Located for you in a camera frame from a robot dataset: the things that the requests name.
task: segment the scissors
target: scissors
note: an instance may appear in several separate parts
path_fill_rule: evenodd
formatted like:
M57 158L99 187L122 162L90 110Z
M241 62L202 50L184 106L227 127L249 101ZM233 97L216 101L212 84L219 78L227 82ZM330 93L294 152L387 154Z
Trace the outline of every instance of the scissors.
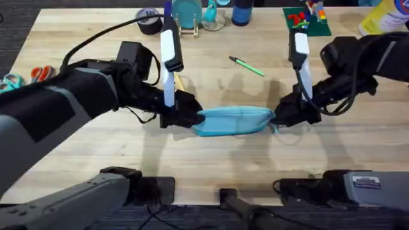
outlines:
M54 76L55 69L52 66L46 66L44 68L34 67L31 70L31 83L41 82Z
M23 86L23 78L15 73L6 74L2 80L0 80L0 93L5 93L13 89Z

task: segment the yellow bottle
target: yellow bottle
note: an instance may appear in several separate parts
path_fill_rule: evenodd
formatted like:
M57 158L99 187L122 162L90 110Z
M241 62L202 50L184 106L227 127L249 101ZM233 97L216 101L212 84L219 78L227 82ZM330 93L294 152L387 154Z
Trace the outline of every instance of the yellow bottle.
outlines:
M394 31L409 20L409 0L383 0L359 24L362 35Z

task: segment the blue pouch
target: blue pouch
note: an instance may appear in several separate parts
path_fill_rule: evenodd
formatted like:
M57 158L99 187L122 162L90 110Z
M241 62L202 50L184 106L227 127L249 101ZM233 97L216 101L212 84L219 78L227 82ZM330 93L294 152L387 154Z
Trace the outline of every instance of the blue pouch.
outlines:
M262 131L274 113L267 108L254 106L229 106L199 111L206 119L192 126L201 137L251 134Z

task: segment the blue object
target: blue object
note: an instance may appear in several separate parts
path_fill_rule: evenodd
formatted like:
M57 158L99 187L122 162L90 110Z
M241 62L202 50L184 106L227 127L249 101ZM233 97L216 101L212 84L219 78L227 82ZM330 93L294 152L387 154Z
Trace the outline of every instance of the blue object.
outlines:
M205 109L198 114L203 115L205 120L192 128L201 137L259 132L266 128L274 117L270 109L253 106Z
M225 6L230 3L230 0L217 0L217 4Z
M236 26L246 26L250 22L254 0L236 0L231 22Z
M0 93L20 88L23 86L23 78L15 73L6 74L2 80L0 80Z
M172 15L172 2L166 1L164 4L164 15L171 16Z
M178 18L179 25L184 29L193 29L196 16L197 25L202 21L201 1L174 0L172 3L172 17Z
M382 0L358 0L359 6L378 6Z
M240 7L234 6L231 22L236 26L246 26L250 22L250 16L251 16L252 9L253 7L240 8Z
M203 15L203 20L207 22L214 22L216 20L217 4L213 0L209 0L207 10Z

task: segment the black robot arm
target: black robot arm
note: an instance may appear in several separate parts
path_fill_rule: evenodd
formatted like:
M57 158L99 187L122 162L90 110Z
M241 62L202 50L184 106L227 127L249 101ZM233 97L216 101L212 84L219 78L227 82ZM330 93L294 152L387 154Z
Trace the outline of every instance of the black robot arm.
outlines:
M290 127L303 121L320 122L321 114L340 115L351 107L357 94L375 95L378 82L374 75L409 82L409 59L405 58L408 50L409 33L404 32L363 36L359 40L336 37L320 52L330 77L313 86L312 103L302 99L303 85L295 84L293 92L281 98L275 108L272 123ZM341 100L335 111L328 111L329 105Z

